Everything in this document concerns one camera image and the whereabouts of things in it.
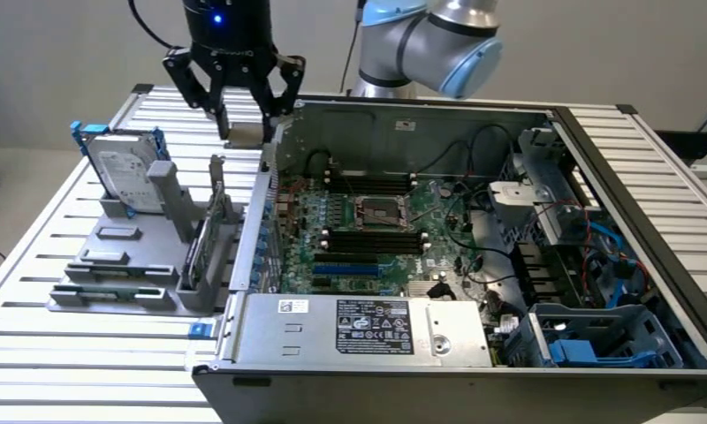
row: motherboard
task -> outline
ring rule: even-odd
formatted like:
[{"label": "motherboard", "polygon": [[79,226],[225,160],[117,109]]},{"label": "motherboard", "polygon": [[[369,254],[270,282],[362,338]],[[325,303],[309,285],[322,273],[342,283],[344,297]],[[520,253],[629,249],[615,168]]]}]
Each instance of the motherboard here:
[{"label": "motherboard", "polygon": [[297,294],[427,296],[460,283],[473,246],[455,183],[344,177],[280,179],[280,290]]}]

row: power supply label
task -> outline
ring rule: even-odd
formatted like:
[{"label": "power supply label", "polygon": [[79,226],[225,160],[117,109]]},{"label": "power supply label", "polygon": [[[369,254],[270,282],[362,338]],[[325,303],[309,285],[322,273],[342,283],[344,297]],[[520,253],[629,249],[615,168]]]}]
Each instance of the power supply label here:
[{"label": "power supply label", "polygon": [[353,355],[412,355],[409,303],[338,300],[334,347]]}]

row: white wall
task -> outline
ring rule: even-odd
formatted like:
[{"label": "white wall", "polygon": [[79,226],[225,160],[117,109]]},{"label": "white wall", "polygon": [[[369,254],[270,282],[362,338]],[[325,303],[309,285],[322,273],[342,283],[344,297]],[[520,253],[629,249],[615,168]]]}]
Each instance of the white wall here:
[{"label": "white wall", "polygon": [[[138,3],[162,38],[185,43],[180,1]],[[306,90],[337,90],[354,3],[272,2],[280,51],[308,59]],[[499,14],[505,57],[477,97],[624,102],[652,126],[699,122],[707,0],[500,0]],[[168,83],[164,54],[123,0],[0,0],[0,146],[69,148],[73,119],[106,121],[137,82]],[[356,61],[348,85],[354,75]]]}]

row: blue pcie slot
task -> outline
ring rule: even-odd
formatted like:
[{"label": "blue pcie slot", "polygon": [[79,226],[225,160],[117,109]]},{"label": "blue pcie slot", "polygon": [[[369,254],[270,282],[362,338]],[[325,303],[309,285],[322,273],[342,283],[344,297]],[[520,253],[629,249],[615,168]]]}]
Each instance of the blue pcie slot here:
[{"label": "blue pcie slot", "polygon": [[314,265],[312,274],[325,276],[378,276],[377,265]]}]

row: cpu socket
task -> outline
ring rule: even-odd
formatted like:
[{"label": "cpu socket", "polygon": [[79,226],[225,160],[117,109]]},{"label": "cpu socket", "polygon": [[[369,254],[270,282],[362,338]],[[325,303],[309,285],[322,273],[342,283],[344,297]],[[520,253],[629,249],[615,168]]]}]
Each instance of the cpu socket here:
[{"label": "cpu socket", "polygon": [[358,196],[356,204],[356,226],[358,228],[405,228],[405,201],[400,196]]}]

